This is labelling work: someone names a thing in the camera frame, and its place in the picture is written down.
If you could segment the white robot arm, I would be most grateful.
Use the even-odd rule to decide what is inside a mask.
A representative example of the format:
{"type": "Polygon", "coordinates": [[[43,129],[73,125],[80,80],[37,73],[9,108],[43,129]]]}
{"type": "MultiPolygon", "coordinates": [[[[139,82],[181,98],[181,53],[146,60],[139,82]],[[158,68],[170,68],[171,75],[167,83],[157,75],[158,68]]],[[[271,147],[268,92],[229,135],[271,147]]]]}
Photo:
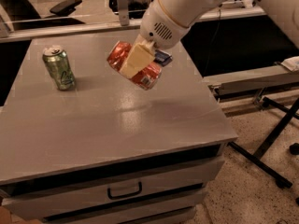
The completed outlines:
{"type": "MultiPolygon", "coordinates": [[[[154,60],[154,49],[171,49],[208,11],[233,0],[153,0],[143,15],[140,32],[120,73],[131,78],[154,60]]],[[[299,46],[299,0],[249,0],[299,46]]]]}

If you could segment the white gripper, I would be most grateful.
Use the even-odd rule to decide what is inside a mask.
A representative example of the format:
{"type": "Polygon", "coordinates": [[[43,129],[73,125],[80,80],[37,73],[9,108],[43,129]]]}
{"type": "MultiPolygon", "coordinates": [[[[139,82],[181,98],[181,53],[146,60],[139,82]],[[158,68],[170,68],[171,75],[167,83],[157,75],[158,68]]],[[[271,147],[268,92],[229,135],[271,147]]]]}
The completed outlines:
{"type": "Polygon", "coordinates": [[[140,35],[124,60],[120,73],[134,77],[154,60],[154,43],[157,48],[171,49],[189,32],[189,27],[174,21],[160,0],[154,0],[144,13],[140,35]]]}

